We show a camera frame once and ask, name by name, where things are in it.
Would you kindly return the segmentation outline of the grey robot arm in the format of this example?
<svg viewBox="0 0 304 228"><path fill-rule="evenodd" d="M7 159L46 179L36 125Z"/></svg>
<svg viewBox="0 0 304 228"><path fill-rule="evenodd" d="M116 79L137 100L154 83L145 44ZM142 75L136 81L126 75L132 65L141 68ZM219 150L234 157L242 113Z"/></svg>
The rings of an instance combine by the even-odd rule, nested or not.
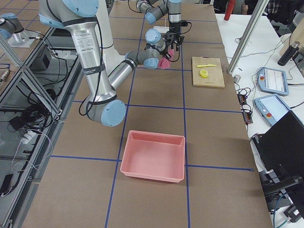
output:
<svg viewBox="0 0 304 228"><path fill-rule="evenodd" d="M119 125L125 117L125 104L117 99L116 89L138 65L156 69L159 56L171 56L170 34L162 35L152 28L145 34L146 49L130 52L111 73L106 70L103 60L103 39L101 20L98 19L97 0L40 0L39 17L44 25L66 29L70 32L82 70L90 88L90 95L79 107L79 114L104 126Z"/></svg>
<svg viewBox="0 0 304 228"><path fill-rule="evenodd" d="M181 0L160 0L158 5L154 4L157 0L137 0L136 8L140 13L144 14L145 20L150 24L155 24L159 19L168 16L169 31L166 32L165 38L168 38L167 45L171 48L176 46L179 51L180 45L183 43L184 36L181 28L187 27L188 22L181 19Z"/></svg>

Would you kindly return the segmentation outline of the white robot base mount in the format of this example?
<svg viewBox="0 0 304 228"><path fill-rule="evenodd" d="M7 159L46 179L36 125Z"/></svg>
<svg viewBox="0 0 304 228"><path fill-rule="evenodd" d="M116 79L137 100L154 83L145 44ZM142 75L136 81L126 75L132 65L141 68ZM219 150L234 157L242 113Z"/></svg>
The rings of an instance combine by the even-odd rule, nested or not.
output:
<svg viewBox="0 0 304 228"><path fill-rule="evenodd" d="M103 48L103 55L106 60L121 62L124 60L124 56L120 55L114 47L106 1L99 0L98 3L99 7L96 17L98 19L101 31L99 31L98 26L96 26L95 31L100 47Z"/></svg>

